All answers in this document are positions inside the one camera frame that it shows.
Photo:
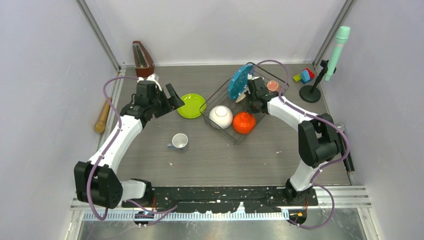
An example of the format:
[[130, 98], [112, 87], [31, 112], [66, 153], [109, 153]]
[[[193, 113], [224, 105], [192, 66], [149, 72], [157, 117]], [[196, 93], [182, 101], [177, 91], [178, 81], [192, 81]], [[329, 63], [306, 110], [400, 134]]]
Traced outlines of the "wire dish rack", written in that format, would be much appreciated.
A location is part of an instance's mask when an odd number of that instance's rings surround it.
[[[284, 85], [286, 81], [277, 77], [276, 75], [270, 73], [262, 67], [257, 67], [254, 70], [254, 73], [257, 74], [257, 77], [263, 78], [262, 80], [267, 84], [270, 81], [277, 82], [280, 86]], [[232, 100], [228, 95], [228, 87], [232, 82], [232, 77], [227, 79], [213, 94], [209, 97], [205, 102], [199, 107], [201, 116], [203, 117], [205, 123], [212, 127], [212, 129], [217, 130], [224, 137], [230, 140], [234, 145], [239, 145], [248, 135], [241, 134], [234, 130], [232, 125], [227, 128], [222, 128], [218, 125], [218, 123], [209, 117], [209, 114], [213, 112], [213, 108], [218, 106], [228, 107], [232, 112], [233, 118], [236, 114], [241, 113], [246, 110], [247, 101], [246, 99], [242, 99], [240, 102], [236, 102], [236, 100]], [[256, 123], [259, 123], [262, 118], [265, 116], [264, 113], [254, 113], [253, 114]]]

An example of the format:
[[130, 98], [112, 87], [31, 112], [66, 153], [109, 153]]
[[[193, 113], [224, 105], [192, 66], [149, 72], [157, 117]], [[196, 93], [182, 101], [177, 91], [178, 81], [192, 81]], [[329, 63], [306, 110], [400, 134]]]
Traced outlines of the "small grey cup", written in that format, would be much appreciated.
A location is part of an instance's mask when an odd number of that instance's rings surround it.
[[167, 144], [168, 149], [185, 152], [189, 148], [189, 138], [184, 133], [177, 133], [175, 134], [172, 139], [171, 143]]

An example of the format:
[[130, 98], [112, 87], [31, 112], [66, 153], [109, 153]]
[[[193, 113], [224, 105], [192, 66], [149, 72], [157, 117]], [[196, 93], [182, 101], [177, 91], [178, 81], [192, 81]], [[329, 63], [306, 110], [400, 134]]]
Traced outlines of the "white ceramic bowl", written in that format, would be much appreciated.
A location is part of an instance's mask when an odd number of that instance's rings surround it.
[[227, 129], [233, 121], [232, 111], [224, 105], [215, 106], [209, 112], [208, 117], [210, 119], [210, 124], [215, 129]]

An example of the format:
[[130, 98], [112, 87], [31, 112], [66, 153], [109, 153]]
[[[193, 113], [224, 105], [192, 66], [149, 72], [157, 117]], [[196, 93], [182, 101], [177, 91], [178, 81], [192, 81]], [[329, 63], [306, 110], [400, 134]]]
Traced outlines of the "pink mug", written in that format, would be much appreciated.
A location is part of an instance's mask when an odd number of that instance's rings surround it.
[[268, 89], [269, 92], [279, 92], [281, 90], [281, 86], [277, 81], [274, 80], [270, 80], [267, 84], [266, 87]]

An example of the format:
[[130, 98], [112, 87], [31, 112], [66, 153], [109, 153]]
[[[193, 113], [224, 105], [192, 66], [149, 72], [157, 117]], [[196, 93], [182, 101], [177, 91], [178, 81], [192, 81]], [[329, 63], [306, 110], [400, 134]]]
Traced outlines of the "orange bowl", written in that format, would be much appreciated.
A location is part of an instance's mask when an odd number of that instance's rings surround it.
[[254, 115], [245, 111], [237, 113], [232, 120], [233, 129], [242, 135], [249, 134], [256, 124], [257, 121]]

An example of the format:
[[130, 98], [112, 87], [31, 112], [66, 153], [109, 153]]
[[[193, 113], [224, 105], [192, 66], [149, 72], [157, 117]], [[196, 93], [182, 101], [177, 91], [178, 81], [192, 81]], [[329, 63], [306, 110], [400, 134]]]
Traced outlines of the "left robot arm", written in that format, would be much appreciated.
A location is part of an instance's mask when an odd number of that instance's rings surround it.
[[118, 167], [133, 140], [152, 118], [177, 110], [184, 102], [172, 84], [162, 87], [155, 73], [146, 78], [137, 77], [136, 81], [130, 103], [121, 111], [110, 106], [117, 115], [117, 123], [103, 145], [88, 161], [79, 161], [74, 167], [77, 199], [91, 207], [114, 209], [128, 200], [148, 207], [153, 202], [151, 183], [136, 178], [120, 181]]

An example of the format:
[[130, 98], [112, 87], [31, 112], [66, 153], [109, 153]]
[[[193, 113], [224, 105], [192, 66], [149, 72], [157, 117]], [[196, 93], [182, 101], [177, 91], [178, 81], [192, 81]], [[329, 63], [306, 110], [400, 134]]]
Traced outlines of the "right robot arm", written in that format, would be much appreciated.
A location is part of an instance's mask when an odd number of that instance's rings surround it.
[[286, 181], [283, 197], [287, 204], [299, 205], [313, 187], [322, 167], [341, 152], [339, 133], [332, 117], [307, 111], [270, 92], [261, 77], [247, 80], [246, 109], [248, 113], [274, 116], [293, 129], [298, 136], [300, 163]]

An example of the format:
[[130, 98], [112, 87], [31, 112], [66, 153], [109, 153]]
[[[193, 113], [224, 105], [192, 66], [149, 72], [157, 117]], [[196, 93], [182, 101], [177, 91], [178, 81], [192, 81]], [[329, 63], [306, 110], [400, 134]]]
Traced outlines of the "blue polka dot plate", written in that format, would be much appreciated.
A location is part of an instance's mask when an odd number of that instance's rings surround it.
[[253, 64], [245, 64], [232, 76], [227, 88], [227, 95], [231, 100], [236, 100], [242, 94], [247, 86], [248, 75], [253, 67]]

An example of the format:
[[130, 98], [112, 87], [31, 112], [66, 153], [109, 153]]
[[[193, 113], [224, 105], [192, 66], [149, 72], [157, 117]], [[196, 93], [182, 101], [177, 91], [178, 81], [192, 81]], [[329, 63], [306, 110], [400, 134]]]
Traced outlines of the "lime green saucer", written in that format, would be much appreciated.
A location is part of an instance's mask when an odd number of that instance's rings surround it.
[[184, 105], [177, 109], [178, 114], [186, 119], [200, 117], [206, 109], [206, 100], [197, 93], [188, 93], [180, 98]]

